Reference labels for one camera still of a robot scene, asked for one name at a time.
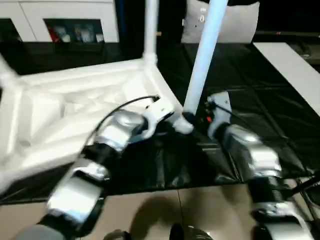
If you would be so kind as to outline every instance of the cabinet door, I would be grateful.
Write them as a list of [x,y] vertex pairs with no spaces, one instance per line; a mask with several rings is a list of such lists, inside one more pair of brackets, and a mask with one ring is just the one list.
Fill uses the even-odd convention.
[[32,29],[17,2],[0,2],[0,42],[35,42]]
[[23,2],[39,42],[118,42],[115,7],[110,2]]

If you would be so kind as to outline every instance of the black plastic sheet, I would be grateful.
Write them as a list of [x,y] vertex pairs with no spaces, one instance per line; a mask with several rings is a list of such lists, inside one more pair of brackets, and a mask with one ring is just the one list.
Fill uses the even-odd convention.
[[[78,45],[22,44],[0,52],[22,75],[110,63],[137,57],[119,44],[81,50]],[[196,44],[158,44],[158,68],[178,100],[185,101]],[[218,44],[201,100],[228,91],[232,112],[241,116],[278,153],[285,178],[310,176],[320,170],[320,118],[253,45]],[[232,117],[231,122],[245,127]],[[113,195],[242,183],[217,142],[199,132],[174,134],[129,146],[112,165]],[[1,196],[1,204],[45,201],[68,166],[21,180]]]

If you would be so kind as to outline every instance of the white pole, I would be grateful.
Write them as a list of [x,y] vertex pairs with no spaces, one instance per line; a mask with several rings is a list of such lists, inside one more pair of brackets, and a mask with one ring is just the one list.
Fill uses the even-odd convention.
[[147,62],[156,63],[156,44],[158,26],[158,0],[145,0],[145,23],[144,23],[144,52],[143,58]]
[[196,54],[183,111],[196,114],[209,66],[216,47],[228,0],[211,0]]

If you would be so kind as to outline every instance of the wire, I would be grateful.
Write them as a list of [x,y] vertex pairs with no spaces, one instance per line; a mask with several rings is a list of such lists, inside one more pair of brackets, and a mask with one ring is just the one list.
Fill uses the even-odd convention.
[[212,104],[213,104],[214,107],[216,107],[216,108],[218,108],[218,109],[221,109],[222,111],[225,111],[226,113],[230,114],[232,117],[240,120],[248,129],[250,129],[252,132],[255,132],[255,131],[253,130],[253,128],[249,125],[249,123],[247,122],[247,120],[245,120],[243,117],[241,117],[241,116],[233,113],[232,111],[230,111],[230,110],[224,108],[223,106],[220,106],[220,105],[218,105],[218,104],[216,104],[216,103],[214,103],[214,102],[213,102]]
[[93,129],[93,131],[90,133],[90,135],[86,138],[82,149],[88,144],[89,140],[99,130],[99,128],[102,126],[102,124],[105,122],[105,120],[107,120],[107,118],[109,118],[111,115],[113,115],[114,113],[119,111],[121,108],[123,108],[129,104],[132,104],[134,102],[143,100],[143,99],[156,99],[156,98],[158,98],[158,96],[156,96],[156,95],[141,96],[141,97],[135,98],[133,100],[127,101],[124,104],[121,104],[120,106],[117,106],[115,109],[113,109],[111,112],[109,112],[104,118],[102,118],[102,120],[96,125],[96,127]]
[[[295,180],[295,182],[296,182],[296,184],[297,184],[298,186],[301,185],[301,184],[303,184],[300,179]],[[303,190],[300,192],[300,194],[301,194],[301,196],[302,196],[302,198],[303,198],[306,206],[308,207],[308,210],[309,210],[309,212],[310,212],[310,214],[311,214],[311,216],[312,216],[312,219],[313,219],[313,221],[314,221],[314,224],[315,224],[315,226],[316,226],[316,229],[317,229],[318,233],[320,233],[320,225],[319,225],[319,223],[318,223],[318,221],[317,221],[318,216],[317,216],[317,213],[315,212],[314,208],[311,206],[311,205],[313,205],[314,203],[310,200],[310,198],[309,198],[308,194],[306,193],[305,189],[303,189]]]

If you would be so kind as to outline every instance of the tan floor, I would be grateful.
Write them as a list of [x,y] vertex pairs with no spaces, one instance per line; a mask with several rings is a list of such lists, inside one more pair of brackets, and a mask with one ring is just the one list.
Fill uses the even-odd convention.
[[[82,239],[102,240],[121,229],[131,232],[134,240],[167,240],[172,224],[178,222],[202,229],[214,240],[249,240],[255,224],[250,203],[245,185],[111,196],[93,232]],[[2,206],[0,239],[9,240],[36,223],[44,207],[44,203]]]

